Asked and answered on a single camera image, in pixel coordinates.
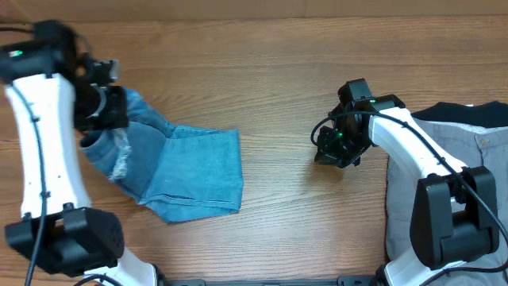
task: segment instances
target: blue denim jeans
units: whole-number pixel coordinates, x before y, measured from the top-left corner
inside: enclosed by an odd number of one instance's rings
[[[173,126],[137,92],[126,94],[129,127],[84,137],[88,160],[166,222],[238,212],[244,185],[238,132]]]

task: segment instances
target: black cable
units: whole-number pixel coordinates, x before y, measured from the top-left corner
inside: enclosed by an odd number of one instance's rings
[[[90,57],[93,57],[94,48],[92,47],[90,41],[82,34],[75,33],[75,35],[84,43],[87,52],[90,54]]]
[[[42,144],[40,143],[40,134],[39,134],[39,128],[37,128],[37,121],[38,118],[33,115],[32,108],[30,108],[29,103],[26,101],[25,96],[17,89],[14,84],[11,85],[14,93],[18,96],[18,98],[21,100],[23,105],[25,106],[26,111],[28,112],[30,116],[30,121],[33,125],[33,131],[35,132],[35,137],[37,140],[37,148],[38,148],[38,155],[39,155],[39,169],[40,169],[40,197],[42,200],[42,206],[40,207],[40,218],[39,218],[39,228],[37,230],[37,236],[35,239],[35,244],[33,246],[32,251],[32,258],[30,259],[30,265],[26,272],[26,278],[25,278],[25,286],[29,286],[32,283],[32,276],[33,271],[35,269],[35,265],[37,263],[37,255],[39,254],[40,244],[42,242],[42,235],[44,233],[44,222],[46,219],[46,213],[47,213],[47,207],[48,207],[48,193],[46,190],[46,177],[44,172],[44,156],[42,153]]]
[[[374,111],[348,111],[348,112],[344,112],[341,114],[335,114],[333,116],[328,116],[326,119],[321,120],[314,127],[314,129],[312,130],[312,133],[310,135],[312,143],[317,145],[317,143],[315,143],[315,140],[314,140],[314,135],[315,135],[316,131],[318,130],[318,128],[320,126],[322,126],[323,124],[325,124],[325,122],[327,122],[328,120],[333,120],[333,119],[342,118],[342,117],[345,117],[348,115],[355,115],[355,114],[365,114],[365,115],[379,116],[381,118],[386,118],[386,119],[389,119],[393,122],[400,124],[401,126],[407,128],[409,131],[411,131],[411,133],[413,133],[421,141],[421,143],[423,143],[423,145],[425,145],[425,147],[436,157],[439,164],[442,164],[450,173],[452,173],[452,175],[460,182],[460,184],[462,184],[464,186],[464,188],[466,189],[468,194],[470,196],[472,196],[473,199],[475,199],[475,201],[489,214],[489,216],[494,220],[495,224],[499,228],[501,235],[505,238],[505,242],[508,245],[508,233],[506,232],[506,228],[504,227],[502,222],[499,221],[498,216],[492,212],[492,210],[485,204],[485,202],[480,197],[478,197],[478,194],[476,194],[475,190],[472,189],[472,187],[460,176],[460,174],[458,172],[456,172],[452,168],[452,166],[450,166],[446,162],[446,160],[439,155],[439,153],[434,149],[434,147],[432,147],[431,144],[415,128],[410,126],[407,122],[404,122],[398,118],[391,117],[390,115],[386,115],[386,114],[382,114],[382,113],[374,112]],[[450,272],[466,271],[466,272],[494,273],[494,272],[501,272],[506,269],[508,269],[508,258],[506,259],[506,262],[503,265],[495,267],[495,268],[491,268],[491,269],[484,269],[484,268],[478,268],[478,267],[452,267],[452,268],[448,268],[448,269],[442,269],[440,272],[433,275],[428,280],[426,280],[423,284],[421,284],[421,286],[426,286],[426,285],[432,283],[433,281],[435,281],[437,278],[443,276],[444,274],[448,274]]]
[[[33,30],[18,27],[0,27],[0,32],[33,33]]]
[[[83,278],[80,282],[74,284],[74,286],[81,286],[81,285],[85,284],[86,282],[89,282],[89,281],[92,281],[92,280],[95,280],[95,279],[100,279],[101,282],[102,281],[107,281],[107,282],[111,283],[114,286],[121,286],[120,283],[118,283],[115,279],[106,276],[106,274],[94,274],[94,275],[90,275],[87,278]]]

